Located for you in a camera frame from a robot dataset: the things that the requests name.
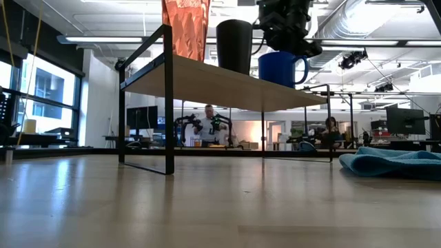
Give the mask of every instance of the window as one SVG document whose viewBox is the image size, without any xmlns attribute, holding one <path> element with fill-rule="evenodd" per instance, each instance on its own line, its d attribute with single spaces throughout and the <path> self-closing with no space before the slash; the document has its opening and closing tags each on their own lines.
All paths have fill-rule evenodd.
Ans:
<svg viewBox="0 0 441 248">
<path fill-rule="evenodd" d="M 0 86 L 4 88 L 10 87 L 12 66 L 0 61 Z"/>
<path fill-rule="evenodd" d="M 75 75 L 38 57 L 23 61 L 20 91 L 67 105 L 74 103 Z"/>
<path fill-rule="evenodd" d="M 18 87 L 20 92 L 29 93 L 29 97 L 27 103 L 25 95 L 19 97 L 17 122 L 23 124 L 23 115 L 25 120 L 35 120 L 36 133 L 58 127 L 77 129 L 74 120 L 78 119 L 79 101 L 74 98 L 79 97 L 75 92 L 79 88 L 79 81 L 74 74 L 29 54 L 23 61 L 21 84 Z"/>
<path fill-rule="evenodd" d="M 22 124 L 25 100 L 20 100 L 18 123 Z M 28 100 L 26 118 L 37 121 L 36 133 L 44 133 L 58 127 L 72 127 L 72 110 Z"/>
</svg>

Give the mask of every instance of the computer monitor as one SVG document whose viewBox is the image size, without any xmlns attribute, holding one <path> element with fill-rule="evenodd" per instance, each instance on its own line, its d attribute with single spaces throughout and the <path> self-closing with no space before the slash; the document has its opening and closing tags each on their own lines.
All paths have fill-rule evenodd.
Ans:
<svg viewBox="0 0 441 248">
<path fill-rule="evenodd" d="M 128 108 L 127 125 L 137 134 L 139 130 L 158 128 L 158 106 Z"/>
<path fill-rule="evenodd" d="M 387 130 L 392 134 L 426 134 L 424 112 L 387 107 Z"/>
</svg>

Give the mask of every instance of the cardboard box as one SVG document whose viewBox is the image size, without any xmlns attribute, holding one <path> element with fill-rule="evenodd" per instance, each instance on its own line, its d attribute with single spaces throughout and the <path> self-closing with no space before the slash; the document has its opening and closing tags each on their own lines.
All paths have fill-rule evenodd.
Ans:
<svg viewBox="0 0 441 248">
<path fill-rule="evenodd" d="M 242 145 L 243 149 L 246 150 L 259 149 L 259 143 L 257 142 L 240 142 L 239 145 Z"/>
</svg>

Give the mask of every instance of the black cup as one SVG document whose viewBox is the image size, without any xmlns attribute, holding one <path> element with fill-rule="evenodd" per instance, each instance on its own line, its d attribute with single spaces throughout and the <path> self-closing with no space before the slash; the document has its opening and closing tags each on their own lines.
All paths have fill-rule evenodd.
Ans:
<svg viewBox="0 0 441 248">
<path fill-rule="evenodd" d="M 219 67 L 249 75 L 253 27 L 241 20 L 227 20 L 216 27 Z"/>
</svg>

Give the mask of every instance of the ceiling light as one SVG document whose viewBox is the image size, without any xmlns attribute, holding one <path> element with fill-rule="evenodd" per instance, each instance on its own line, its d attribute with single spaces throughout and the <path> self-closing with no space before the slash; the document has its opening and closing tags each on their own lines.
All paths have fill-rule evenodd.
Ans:
<svg viewBox="0 0 441 248">
<path fill-rule="evenodd" d="M 152 0 L 81 0 L 84 3 L 158 3 Z"/>
<path fill-rule="evenodd" d="M 323 51 L 354 51 L 354 52 L 363 52 L 364 48 L 357 47 L 323 47 Z"/>
<path fill-rule="evenodd" d="M 441 45 L 441 41 L 408 41 L 406 45 Z"/>
<path fill-rule="evenodd" d="M 324 40 L 322 45 L 397 45 L 398 41 Z"/>
<path fill-rule="evenodd" d="M 141 37 L 66 37 L 69 42 L 77 43 L 141 43 Z"/>
<path fill-rule="evenodd" d="M 313 3 L 312 7 L 313 8 L 317 8 L 317 9 L 328 8 L 328 6 L 329 6 L 329 2 L 328 1 L 323 1 L 323 0 L 321 0 L 321 1 L 314 1 L 312 3 Z"/>
</svg>

